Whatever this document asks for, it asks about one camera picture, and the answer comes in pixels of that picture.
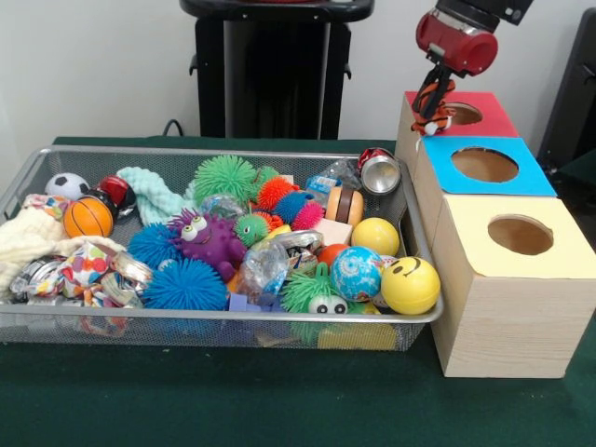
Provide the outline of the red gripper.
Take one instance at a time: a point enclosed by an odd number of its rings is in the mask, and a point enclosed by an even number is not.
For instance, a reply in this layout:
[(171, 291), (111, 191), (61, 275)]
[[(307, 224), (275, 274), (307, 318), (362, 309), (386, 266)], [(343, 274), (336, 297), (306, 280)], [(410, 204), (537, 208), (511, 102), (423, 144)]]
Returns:
[(453, 18), (439, 9), (432, 9), (419, 21), (415, 40), (427, 58), (436, 65), (425, 77), (414, 100), (414, 110), (426, 105), (426, 117), (432, 117), (448, 90), (452, 72), (460, 77), (484, 73), (493, 64), (498, 43), (483, 29)]

